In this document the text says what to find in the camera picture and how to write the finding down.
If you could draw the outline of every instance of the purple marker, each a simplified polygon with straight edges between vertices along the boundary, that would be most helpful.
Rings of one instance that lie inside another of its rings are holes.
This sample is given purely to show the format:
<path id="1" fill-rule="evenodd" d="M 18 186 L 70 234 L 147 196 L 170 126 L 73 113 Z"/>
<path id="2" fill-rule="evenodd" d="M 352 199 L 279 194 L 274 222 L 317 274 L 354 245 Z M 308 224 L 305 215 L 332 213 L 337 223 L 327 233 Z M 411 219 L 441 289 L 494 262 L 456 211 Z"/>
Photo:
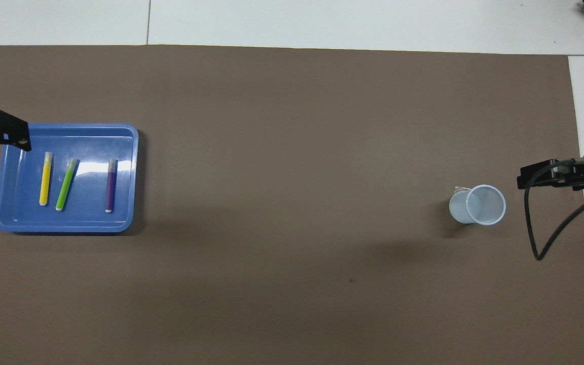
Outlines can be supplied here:
<path id="1" fill-rule="evenodd" d="M 116 160 L 109 160 L 110 168 L 107 170 L 107 197 L 105 199 L 106 213 L 111 213 L 114 210 L 114 195 L 116 193 Z"/>

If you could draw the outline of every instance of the cup rim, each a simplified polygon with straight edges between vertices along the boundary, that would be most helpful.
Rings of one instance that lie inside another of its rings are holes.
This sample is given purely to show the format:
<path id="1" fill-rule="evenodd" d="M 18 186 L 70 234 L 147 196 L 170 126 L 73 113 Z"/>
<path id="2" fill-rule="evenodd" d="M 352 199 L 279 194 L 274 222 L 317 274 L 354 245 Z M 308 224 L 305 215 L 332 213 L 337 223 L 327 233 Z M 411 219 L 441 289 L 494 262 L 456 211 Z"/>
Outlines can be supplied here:
<path id="1" fill-rule="evenodd" d="M 499 194 L 499 196 L 501 197 L 501 202 L 503 203 L 503 208 L 501 209 L 501 214 L 499 215 L 499 217 L 492 221 L 492 222 L 481 222 L 480 220 L 478 220 L 477 218 L 475 218 L 472 213 L 470 212 L 470 209 L 468 208 L 468 200 L 470 199 L 470 195 L 477 189 L 480 188 L 490 188 L 492 190 L 494 190 L 497 194 Z M 466 212 L 468 212 L 468 215 L 470 215 L 470 218 L 477 224 L 480 224 L 482 226 L 492 226 L 493 224 L 497 224 L 500 220 L 503 219 L 503 216 L 506 214 L 506 199 L 503 196 L 503 194 L 501 193 L 501 191 L 499 189 L 497 189 L 496 187 L 494 187 L 493 185 L 487 185 L 487 184 L 483 184 L 483 185 L 477 185 L 476 187 L 473 187 L 472 189 L 470 189 L 470 191 L 468 191 L 468 196 L 465 197 L 465 210 Z"/>

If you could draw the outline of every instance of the marker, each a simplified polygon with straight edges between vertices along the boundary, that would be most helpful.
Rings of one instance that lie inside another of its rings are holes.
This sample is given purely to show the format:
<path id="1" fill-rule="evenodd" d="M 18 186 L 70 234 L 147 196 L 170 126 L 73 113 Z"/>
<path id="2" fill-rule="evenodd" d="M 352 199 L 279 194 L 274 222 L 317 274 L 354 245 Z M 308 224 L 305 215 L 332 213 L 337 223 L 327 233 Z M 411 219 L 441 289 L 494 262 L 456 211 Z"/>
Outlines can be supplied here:
<path id="1" fill-rule="evenodd" d="M 116 160 L 109 160 L 109 169 L 107 169 L 107 197 L 105 199 L 106 213 L 111 213 L 114 210 L 114 195 L 116 193 Z"/>
<path id="2" fill-rule="evenodd" d="M 55 210 L 62 210 L 64 208 L 64 202 L 67 201 L 67 193 L 69 192 L 69 187 L 71 186 L 71 180 L 74 179 L 74 171 L 76 169 L 76 163 L 78 159 L 71 157 L 69 159 L 69 166 L 67 167 L 67 172 L 64 173 L 64 181 L 62 181 L 62 188 L 60 189 L 60 196 L 58 196 L 58 203 L 55 205 Z"/>
<path id="3" fill-rule="evenodd" d="M 51 160 L 53 153 L 44 152 L 44 168 L 42 169 L 42 184 L 40 185 L 40 205 L 45 206 L 49 202 L 49 180 L 51 180 Z"/>

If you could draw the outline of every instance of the yellow marker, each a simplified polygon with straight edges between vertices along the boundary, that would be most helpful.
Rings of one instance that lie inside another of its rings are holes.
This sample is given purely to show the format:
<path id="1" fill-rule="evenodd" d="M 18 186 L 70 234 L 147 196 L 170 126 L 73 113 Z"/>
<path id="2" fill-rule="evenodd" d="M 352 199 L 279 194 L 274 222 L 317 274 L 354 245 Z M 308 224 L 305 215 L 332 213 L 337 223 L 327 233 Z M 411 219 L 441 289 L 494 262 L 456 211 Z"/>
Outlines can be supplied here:
<path id="1" fill-rule="evenodd" d="M 40 205 L 45 206 L 49 202 L 49 180 L 51 178 L 51 160 L 53 153 L 44 153 L 44 169 L 42 169 L 42 185 L 40 186 Z"/>

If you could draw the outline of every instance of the green marker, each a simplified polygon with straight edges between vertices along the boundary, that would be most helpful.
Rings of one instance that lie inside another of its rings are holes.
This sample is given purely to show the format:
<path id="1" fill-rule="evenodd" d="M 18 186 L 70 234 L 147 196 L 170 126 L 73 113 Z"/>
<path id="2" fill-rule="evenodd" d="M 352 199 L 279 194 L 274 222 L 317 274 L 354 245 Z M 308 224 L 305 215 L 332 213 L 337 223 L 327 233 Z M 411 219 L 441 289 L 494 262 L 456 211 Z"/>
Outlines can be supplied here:
<path id="1" fill-rule="evenodd" d="M 71 180 L 74 179 L 77 162 L 78 159 L 75 157 L 69 159 L 69 167 L 67 167 L 67 172 L 64 174 L 64 181 L 62 181 L 62 189 L 60 189 L 60 196 L 58 196 L 58 203 L 55 205 L 55 210 L 60 211 L 64 208 L 64 202 L 67 201 L 67 193 L 69 192 L 69 186 L 71 186 Z"/>

